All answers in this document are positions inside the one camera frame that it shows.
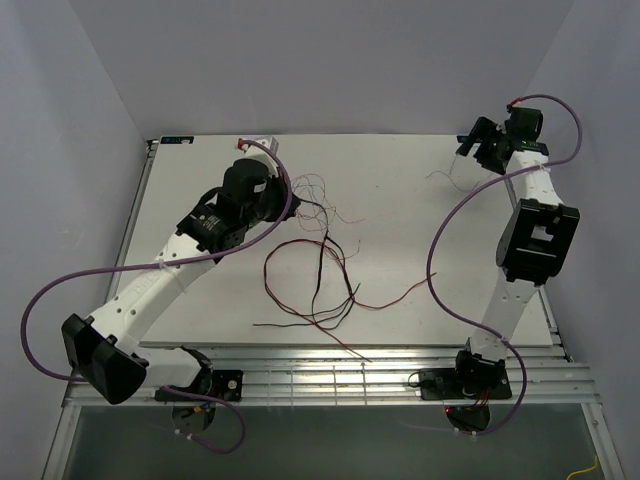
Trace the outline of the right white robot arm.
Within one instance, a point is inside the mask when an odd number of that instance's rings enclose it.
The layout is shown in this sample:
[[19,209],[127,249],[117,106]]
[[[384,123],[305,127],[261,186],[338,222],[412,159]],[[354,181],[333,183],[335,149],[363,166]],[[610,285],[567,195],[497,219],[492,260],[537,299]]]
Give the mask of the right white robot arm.
[[549,151],[539,141],[543,114],[531,108],[507,107],[502,126],[479,118],[457,153],[473,145],[474,158],[500,175],[522,170],[524,190],[496,248],[498,279],[480,326],[458,352],[451,382],[464,397],[488,394],[504,384],[506,343],[511,340],[530,300],[559,274],[580,220],[552,183]]

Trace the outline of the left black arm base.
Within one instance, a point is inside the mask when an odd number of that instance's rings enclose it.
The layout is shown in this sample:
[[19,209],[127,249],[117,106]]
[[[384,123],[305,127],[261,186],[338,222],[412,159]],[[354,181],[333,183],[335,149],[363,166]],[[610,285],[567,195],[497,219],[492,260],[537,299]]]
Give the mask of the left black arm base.
[[172,422],[187,434],[205,432],[222,408],[242,399],[244,372],[238,369],[206,369],[187,387],[161,387],[154,392],[156,402],[173,405]]

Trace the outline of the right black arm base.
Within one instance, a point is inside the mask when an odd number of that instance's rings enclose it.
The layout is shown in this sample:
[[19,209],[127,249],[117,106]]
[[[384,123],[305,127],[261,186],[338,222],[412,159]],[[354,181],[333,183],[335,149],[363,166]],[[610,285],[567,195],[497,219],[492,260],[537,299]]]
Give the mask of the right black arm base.
[[506,376],[495,387],[467,385],[453,368],[421,369],[409,375],[407,384],[417,389],[423,401],[445,403],[445,415],[454,428],[465,433],[489,427],[490,400],[509,400],[512,390]]

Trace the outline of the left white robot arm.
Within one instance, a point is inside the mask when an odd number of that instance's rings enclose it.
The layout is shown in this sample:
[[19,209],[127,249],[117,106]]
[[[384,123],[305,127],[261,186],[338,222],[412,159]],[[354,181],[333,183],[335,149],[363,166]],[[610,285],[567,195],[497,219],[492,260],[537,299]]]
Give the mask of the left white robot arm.
[[71,366],[110,404],[128,400],[141,387],[170,386],[190,399],[212,387],[205,357],[183,347],[144,349],[140,342],[154,322],[225,251],[238,247],[261,222],[292,216],[298,202],[276,164],[248,151],[206,192],[161,248],[158,267],[137,275],[113,299],[82,318],[71,315],[61,332]]

